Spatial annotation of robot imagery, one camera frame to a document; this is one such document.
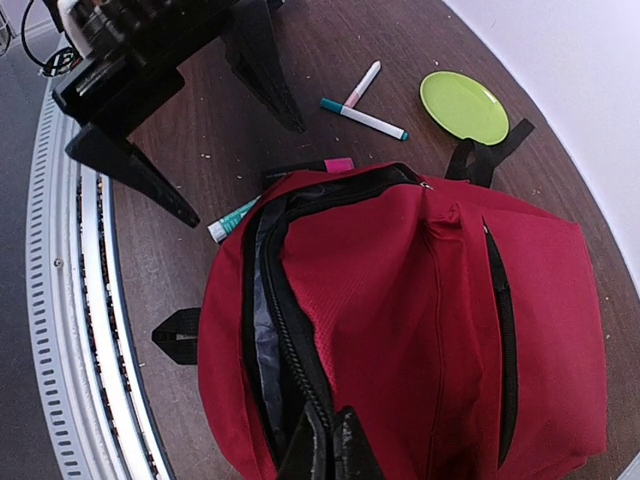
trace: teal marker cap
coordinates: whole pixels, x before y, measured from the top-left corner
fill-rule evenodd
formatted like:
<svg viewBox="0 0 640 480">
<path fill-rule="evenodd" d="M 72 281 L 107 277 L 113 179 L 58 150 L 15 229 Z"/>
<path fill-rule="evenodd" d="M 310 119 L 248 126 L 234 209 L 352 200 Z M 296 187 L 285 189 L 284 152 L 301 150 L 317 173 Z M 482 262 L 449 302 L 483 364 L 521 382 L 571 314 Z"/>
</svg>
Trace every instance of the teal marker cap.
<svg viewBox="0 0 640 480">
<path fill-rule="evenodd" d="M 338 102 L 334 102 L 333 100 L 329 100 L 328 98 L 320 100 L 320 107 L 333 113 L 340 113 L 342 111 L 342 105 Z"/>
</svg>

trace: wooden table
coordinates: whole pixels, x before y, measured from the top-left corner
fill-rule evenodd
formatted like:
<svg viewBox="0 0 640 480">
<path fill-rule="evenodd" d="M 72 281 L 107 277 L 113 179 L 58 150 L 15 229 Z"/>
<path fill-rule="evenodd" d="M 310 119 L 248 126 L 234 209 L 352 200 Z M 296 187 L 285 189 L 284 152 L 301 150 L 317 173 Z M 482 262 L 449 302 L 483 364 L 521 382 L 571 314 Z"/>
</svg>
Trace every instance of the wooden table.
<svg viewBox="0 0 640 480">
<path fill-rule="evenodd" d="M 186 88 L 133 135 L 193 204 L 202 225 L 191 230 L 145 197 L 116 186 L 133 334 L 177 477 L 237 478 L 207 427 L 196 369 L 174 365 L 151 343 L 151 331 L 164 318 L 201 302 L 217 251 L 206 225 L 259 194 L 259 173 L 269 167 L 351 156 L 357 165 L 403 161 L 418 172 L 443 175 L 456 140 L 426 115 L 418 86 L 433 71 L 452 70 L 487 85 L 513 124 L 526 117 L 537 127 L 500 167 L 494 188 L 584 229 L 607 346 L 609 450 L 571 478 L 615 478 L 640 449 L 640 303 L 602 214 L 533 102 L 439 1 L 290 0 L 277 13 L 275 30 L 307 133 L 284 130 L 231 74 L 222 43 L 215 41 L 181 67 Z M 319 109 L 323 96 L 346 99 L 376 59 L 382 72 L 358 108 L 409 131 L 408 142 Z"/>
</svg>

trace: backpack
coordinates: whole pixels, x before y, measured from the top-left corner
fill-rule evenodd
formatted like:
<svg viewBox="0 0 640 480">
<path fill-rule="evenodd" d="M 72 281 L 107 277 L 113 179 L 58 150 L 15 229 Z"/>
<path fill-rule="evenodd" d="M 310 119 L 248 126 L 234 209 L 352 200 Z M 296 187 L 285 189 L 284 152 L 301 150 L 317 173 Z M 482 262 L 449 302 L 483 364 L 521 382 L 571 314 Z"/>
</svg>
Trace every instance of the backpack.
<svg viewBox="0 0 640 480">
<path fill-rule="evenodd" d="M 244 478 L 558 479 L 604 451 L 580 227 L 485 188 L 496 162 L 467 166 L 475 149 L 449 179 L 396 163 L 280 180 L 220 248 L 201 311 L 154 332 L 184 360 L 196 344 L 167 332 L 199 328 L 205 413 Z"/>
</svg>

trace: black zipper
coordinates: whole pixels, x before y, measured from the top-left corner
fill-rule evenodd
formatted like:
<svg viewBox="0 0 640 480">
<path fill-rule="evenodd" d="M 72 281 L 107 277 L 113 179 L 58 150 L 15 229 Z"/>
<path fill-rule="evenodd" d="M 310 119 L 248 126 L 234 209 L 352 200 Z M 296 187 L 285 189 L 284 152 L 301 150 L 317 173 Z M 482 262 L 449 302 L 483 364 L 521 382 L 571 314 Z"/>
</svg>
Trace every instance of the black zipper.
<svg viewBox="0 0 640 480">
<path fill-rule="evenodd" d="M 396 164 L 354 177 L 293 191 L 287 194 L 289 209 L 268 231 L 259 254 L 267 305 L 278 331 L 284 362 L 290 369 L 302 396 L 317 412 L 320 423 L 326 430 L 327 438 L 331 438 L 333 430 L 334 409 L 331 390 L 315 347 L 313 325 L 297 304 L 279 261 L 280 250 L 291 222 L 330 208 L 377 197 L 388 188 L 401 184 L 428 187 L 408 167 Z M 253 271 L 248 270 L 253 269 L 256 260 L 254 247 L 259 217 L 260 213 L 251 219 L 245 237 L 243 355 L 267 442 L 270 443 L 272 457 L 278 465 L 275 455 L 277 449 L 273 443 L 275 438 L 266 415 L 264 400 L 261 398 L 260 377 L 253 341 Z"/>
<path fill-rule="evenodd" d="M 502 408 L 498 449 L 498 466 L 501 467 L 511 448 L 518 419 L 518 352 L 515 316 L 507 272 L 498 246 L 486 226 L 485 234 L 502 338 Z"/>
</svg>

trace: plate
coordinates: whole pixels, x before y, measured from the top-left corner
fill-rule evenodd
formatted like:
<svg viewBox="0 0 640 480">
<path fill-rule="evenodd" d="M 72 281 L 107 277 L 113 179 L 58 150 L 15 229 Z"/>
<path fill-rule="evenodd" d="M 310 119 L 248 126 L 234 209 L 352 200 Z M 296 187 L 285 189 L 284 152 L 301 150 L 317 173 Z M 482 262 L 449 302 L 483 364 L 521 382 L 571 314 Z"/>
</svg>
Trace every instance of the plate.
<svg viewBox="0 0 640 480">
<path fill-rule="evenodd" d="M 509 133 L 507 112 L 486 87 L 455 72 L 435 72 L 420 84 L 429 115 L 458 138 L 496 145 Z"/>
</svg>

